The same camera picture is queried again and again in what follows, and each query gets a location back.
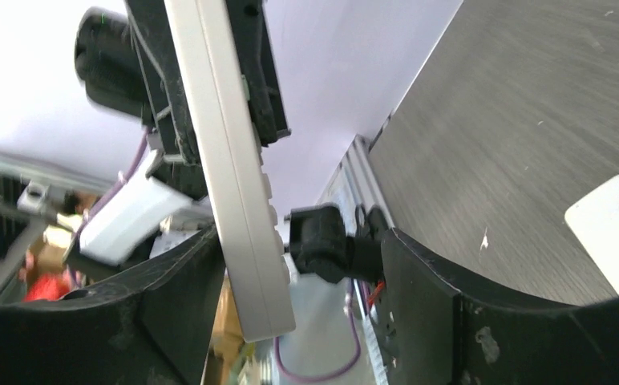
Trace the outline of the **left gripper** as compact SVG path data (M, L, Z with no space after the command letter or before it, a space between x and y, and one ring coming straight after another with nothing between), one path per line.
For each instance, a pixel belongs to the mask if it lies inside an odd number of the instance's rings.
M290 129L263 2L225 3L253 126L267 147L289 136ZM165 3L125 4L130 26L123 15L98 7L83 15L75 39L76 75L90 101L153 124L163 151L153 176L199 201L208 191Z

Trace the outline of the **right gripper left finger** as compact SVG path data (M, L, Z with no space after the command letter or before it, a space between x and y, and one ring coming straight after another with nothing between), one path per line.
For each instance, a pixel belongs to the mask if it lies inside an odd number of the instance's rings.
M0 384L198 384L223 283L214 227L58 301L0 305Z

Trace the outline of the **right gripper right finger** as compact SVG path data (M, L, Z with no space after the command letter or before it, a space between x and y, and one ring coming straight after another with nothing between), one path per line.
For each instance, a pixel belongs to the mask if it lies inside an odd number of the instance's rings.
M399 229L381 250L405 384L619 384L619 298L526 294Z

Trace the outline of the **white air conditioner remote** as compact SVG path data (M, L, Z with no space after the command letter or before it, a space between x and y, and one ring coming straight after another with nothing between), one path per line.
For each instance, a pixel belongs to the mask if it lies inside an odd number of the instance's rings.
M289 272L226 6L165 8L242 334L256 342L288 333L296 326Z

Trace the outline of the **white remote with red keypad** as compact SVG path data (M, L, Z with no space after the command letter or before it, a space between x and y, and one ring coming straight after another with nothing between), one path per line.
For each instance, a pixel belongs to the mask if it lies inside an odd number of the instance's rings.
M564 220L619 294L619 175L571 205Z

